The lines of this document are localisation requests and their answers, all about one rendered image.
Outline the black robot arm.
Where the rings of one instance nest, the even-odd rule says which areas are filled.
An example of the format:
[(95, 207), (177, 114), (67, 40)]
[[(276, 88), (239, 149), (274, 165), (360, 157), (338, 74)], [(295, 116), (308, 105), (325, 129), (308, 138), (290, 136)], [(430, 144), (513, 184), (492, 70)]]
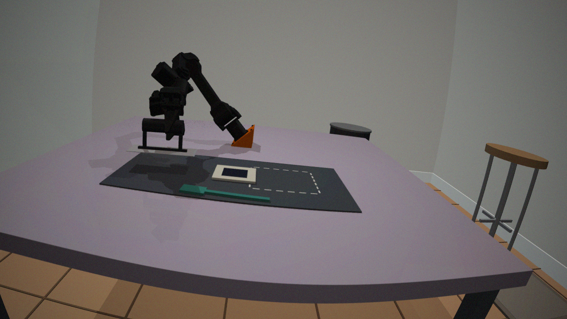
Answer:
[[(157, 80), (164, 87), (179, 87), (187, 93), (192, 92), (194, 89), (188, 82), (190, 78), (194, 81), (204, 98), (207, 100), (211, 107), (210, 114), (214, 118), (214, 122), (218, 127), (224, 131), (227, 129), (233, 136), (234, 141), (239, 140), (243, 135), (249, 132), (244, 129), (243, 125), (239, 122), (241, 118), (240, 113), (228, 103), (219, 99), (214, 89), (211, 88), (208, 81), (201, 73), (201, 64), (199, 58), (193, 53), (179, 53), (172, 59), (172, 68), (164, 61), (158, 63), (151, 76)], [(149, 98), (149, 109), (152, 117), (163, 115), (161, 111), (161, 104), (168, 102), (168, 98), (160, 100), (159, 91), (153, 91)], [(236, 117), (236, 118), (235, 118)], [(232, 121), (232, 119), (234, 121)], [(226, 125), (229, 121), (228, 125)], [(224, 126), (226, 125), (226, 126)]]

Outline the beige square tile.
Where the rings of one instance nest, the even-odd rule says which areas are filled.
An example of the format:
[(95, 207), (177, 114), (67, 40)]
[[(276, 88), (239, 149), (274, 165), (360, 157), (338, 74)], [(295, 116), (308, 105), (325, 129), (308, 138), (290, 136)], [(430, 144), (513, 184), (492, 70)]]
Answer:
[(255, 184), (256, 169), (239, 166), (217, 165), (211, 179)]

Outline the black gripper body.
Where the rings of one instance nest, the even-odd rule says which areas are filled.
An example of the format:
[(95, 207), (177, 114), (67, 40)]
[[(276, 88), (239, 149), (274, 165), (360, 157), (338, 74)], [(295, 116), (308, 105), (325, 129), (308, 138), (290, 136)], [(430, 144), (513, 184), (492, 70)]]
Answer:
[(159, 98), (163, 100), (163, 98), (168, 98), (168, 102), (166, 104), (176, 104), (181, 105), (182, 113), (179, 116), (183, 116), (184, 114), (184, 106), (186, 106), (186, 92), (179, 87), (163, 87), (159, 91)]

